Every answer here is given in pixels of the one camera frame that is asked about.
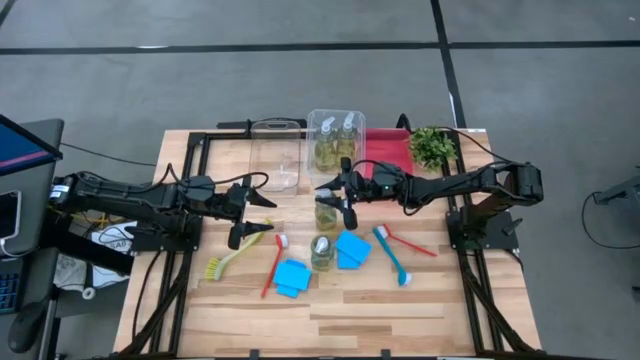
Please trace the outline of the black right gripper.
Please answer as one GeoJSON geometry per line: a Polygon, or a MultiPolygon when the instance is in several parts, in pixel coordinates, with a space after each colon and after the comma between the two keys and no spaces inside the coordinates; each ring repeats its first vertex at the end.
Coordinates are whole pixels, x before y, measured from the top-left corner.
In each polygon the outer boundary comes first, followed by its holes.
{"type": "MultiPolygon", "coordinates": [[[[352,161],[348,157],[340,158],[340,173],[332,180],[316,187],[316,190],[340,190],[344,188],[351,177],[351,193],[356,201],[371,201],[373,198],[371,180],[364,178],[360,172],[352,172],[352,161]]],[[[355,230],[358,220],[349,198],[338,196],[319,197],[315,201],[324,207],[332,208],[342,214],[343,223],[347,230],[355,230]]]]}

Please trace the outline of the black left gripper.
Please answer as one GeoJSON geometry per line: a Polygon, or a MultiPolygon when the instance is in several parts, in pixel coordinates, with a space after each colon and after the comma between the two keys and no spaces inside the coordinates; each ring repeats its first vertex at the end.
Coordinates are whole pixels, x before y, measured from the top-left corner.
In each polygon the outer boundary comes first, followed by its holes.
{"type": "Polygon", "coordinates": [[[271,224],[240,222],[244,214],[244,190],[245,200],[250,205],[265,208],[277,207],[276,203],[259,193],[259,190],[268,183],[269,176],[265,174],[265,180],[258,185],[252,184],[253,177],[254,174],[248,174],[243,177],[242,187],[233,185],[225,194],[215,194],[208,209],[210,217],[235,222],[228,235],[228,248],[231,250],[238,250],[241,240],[245,237],[262,234],[273,229],[271,224]]]}

